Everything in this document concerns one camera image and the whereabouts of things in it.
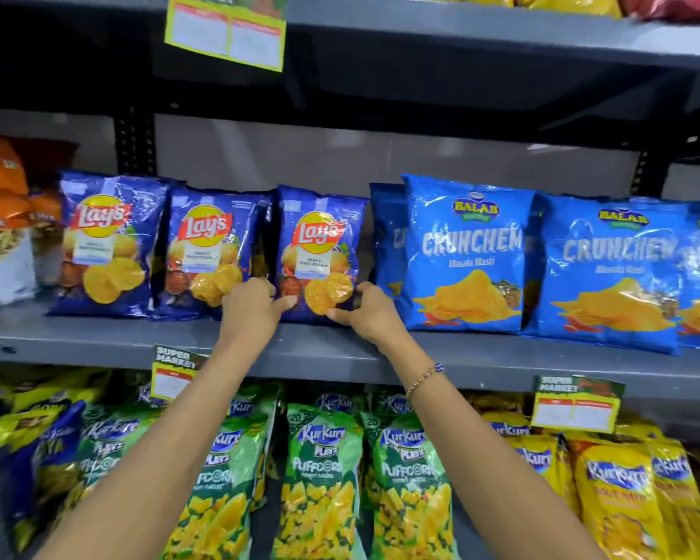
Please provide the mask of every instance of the bracelet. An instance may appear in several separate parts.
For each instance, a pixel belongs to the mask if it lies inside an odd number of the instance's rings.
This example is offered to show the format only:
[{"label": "bracelet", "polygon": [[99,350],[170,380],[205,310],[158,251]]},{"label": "bracelet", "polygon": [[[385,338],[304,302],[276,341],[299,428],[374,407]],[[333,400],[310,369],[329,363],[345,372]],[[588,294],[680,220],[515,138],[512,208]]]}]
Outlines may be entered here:
[{"label": "bracelet", "polygon": [[407,401],[410,400],[410,395],[412,395],[412,392],[417,389],[420,384],[426,380],[430,376],[434,376],[436,373],[443,373],[443,364],[435,364],[432,369],[429,369],[425,373],[423,373],[417,381],[415,381],[410,387],[407,389],[407,393],[404,395],[407,396]]}]

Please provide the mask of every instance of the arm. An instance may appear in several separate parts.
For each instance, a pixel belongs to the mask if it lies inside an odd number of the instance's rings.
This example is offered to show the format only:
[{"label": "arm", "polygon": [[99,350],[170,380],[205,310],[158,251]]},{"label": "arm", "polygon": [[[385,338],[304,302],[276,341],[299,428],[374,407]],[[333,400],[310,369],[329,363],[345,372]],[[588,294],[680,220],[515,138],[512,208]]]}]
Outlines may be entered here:
[{"label": "arm", "polygon": [[59,525],[37,560],[160,556],[233,395],[295,297],[250,279],[224,297],[220,337],[202,370],[111,473]]},{"label": "arm", "polygon": [[[357,289],[363,293],[360,309],[332,310],[328,316],[375,343],[402,385],[410,387],[434,362],[404,329],[392,300],[381,289],[370,283]],[[428,377],[411,398],[467,514],[497,558],[606,560],[560,496],[469,406],[446,376]]]}]

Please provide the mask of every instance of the hand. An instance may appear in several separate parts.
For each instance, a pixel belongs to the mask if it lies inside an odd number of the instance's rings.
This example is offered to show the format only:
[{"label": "hand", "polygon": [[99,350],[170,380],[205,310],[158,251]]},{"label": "hand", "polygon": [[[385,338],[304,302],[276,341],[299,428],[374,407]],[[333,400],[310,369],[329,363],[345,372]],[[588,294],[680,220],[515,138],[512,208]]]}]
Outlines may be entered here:
[{"label": "hand", "polygon": [[283,296],[275,301],[275,288],[266,279],[251,278],[237,284],[223,297],[223,320],[218,344],[237,345],[259,355],[278,328],[280,315],[292,308],[297,296]]},{"label": "hand", "polygon": [[409,337],[394,308],[394,301],[380,287],[364,282],[357,286],[356,291],[363,295],[360,308],[352,312],[332,308],[327,311],[327,316],[338,324],[352,326],[353,330],[374,343],[382,353],[398,340]]}]

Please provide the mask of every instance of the price tag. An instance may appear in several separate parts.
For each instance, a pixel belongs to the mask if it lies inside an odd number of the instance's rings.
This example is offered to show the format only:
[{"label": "price tag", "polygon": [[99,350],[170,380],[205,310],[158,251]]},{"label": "price tag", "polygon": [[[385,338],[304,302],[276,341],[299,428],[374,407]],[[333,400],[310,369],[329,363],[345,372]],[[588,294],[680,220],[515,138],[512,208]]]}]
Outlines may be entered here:
[{"label": "price tag", "polygon": [[168,0],[169,45],[283,71],[288,0]]},{"label": "price tag", "polygon": [[207,361],[206,356],[184,349],[154,346],[154,350],[150,396],[156,399],[176,399]]},{"label": "price tag", "polygon": [[625,385],[583,376],[537,376],[532,426],[613,432]]}]

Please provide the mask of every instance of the price label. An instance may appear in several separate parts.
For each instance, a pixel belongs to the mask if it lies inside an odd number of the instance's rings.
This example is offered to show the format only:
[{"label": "price label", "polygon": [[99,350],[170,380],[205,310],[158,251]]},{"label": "price label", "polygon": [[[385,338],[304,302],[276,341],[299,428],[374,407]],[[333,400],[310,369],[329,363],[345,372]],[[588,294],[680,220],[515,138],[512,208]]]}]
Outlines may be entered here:
[{"label": "price label", "polygon": [[150,396],[172,401],[189,385],[207,361],[204,355],[169,346],[154,346]]},{"label": "price label", "polygon": [[288,0],[168,0],[169,45],[283,71]]},{"label": "price label", "polygon": [[532,426],[613,432],[625,385],[584,376],[537,376]]}]

